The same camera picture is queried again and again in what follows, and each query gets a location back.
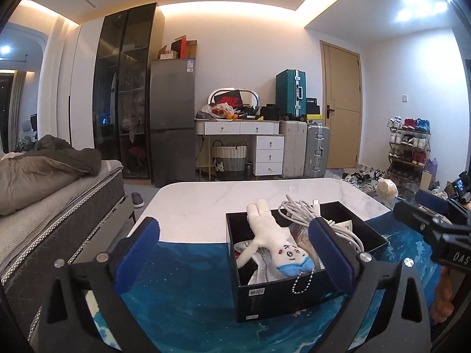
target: wicker basket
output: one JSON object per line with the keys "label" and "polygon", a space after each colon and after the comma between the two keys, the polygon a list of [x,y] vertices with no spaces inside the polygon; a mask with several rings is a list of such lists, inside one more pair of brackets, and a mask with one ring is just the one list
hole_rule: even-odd
{"label": "wicker basket", "polygon": [[211,148],[211,154],[218,177],[233,179],[244,176],[247,157],[245,142],[238,145],[223,145],[221,141],[215,141]]}

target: mattress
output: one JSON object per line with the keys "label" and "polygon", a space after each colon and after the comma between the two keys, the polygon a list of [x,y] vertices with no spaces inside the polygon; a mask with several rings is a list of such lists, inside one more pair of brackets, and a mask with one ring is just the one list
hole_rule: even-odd
{"label": "mattress", "polygon": [[98,176],[78,179],[32,205],[34,211],[26,212],[29,206],[1,220],[4,233],[11,230],[5,226],[11,217],[19,222],[21,236],[10,232],[2,238],[1,283],[25,336],[49,288],[53,262],[62,258],[71,264],[123,199],[122,164],[103,161]]}
{"label": "mattress", "polygon": [[36,238],[49,222],[78,197],[92,191],[103,180],[122,169],[117,160],[103,160],[97,176],[77,179],[52,195],[7,217],[0,217],[0,272]]}

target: white plush bunny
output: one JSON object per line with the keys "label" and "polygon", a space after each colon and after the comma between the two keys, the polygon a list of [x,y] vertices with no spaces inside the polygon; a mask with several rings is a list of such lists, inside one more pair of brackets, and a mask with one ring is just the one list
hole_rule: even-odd
{"label": "white plush bunny", "polygon": [[275,268],[286,277],[314,269],[312,259],[296,245],[289,228],[276,223],[265,199],[247,206],[247,219],[255,238],[237,258],[237,268],[246,265],[258,248],[265,247],[270,251]]}

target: wooden door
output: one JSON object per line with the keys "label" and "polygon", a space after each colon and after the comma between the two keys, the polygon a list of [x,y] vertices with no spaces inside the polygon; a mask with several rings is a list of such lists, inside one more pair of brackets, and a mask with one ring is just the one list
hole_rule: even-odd
{"label": "wooden door", "polygon": [[327,168],[356,167],[362,112],[360,58],[358,54],[324,42],[321,47],[324,122],[330,128]]}

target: teal suitcase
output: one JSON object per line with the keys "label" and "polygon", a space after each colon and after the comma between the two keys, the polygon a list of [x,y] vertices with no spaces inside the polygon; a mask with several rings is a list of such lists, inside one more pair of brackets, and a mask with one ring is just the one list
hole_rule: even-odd
{"label": "teal suitcase", "polygon": [[306,114],[306,73],[285,70],[276,76],[276,105],[281,116],[291,119]]}

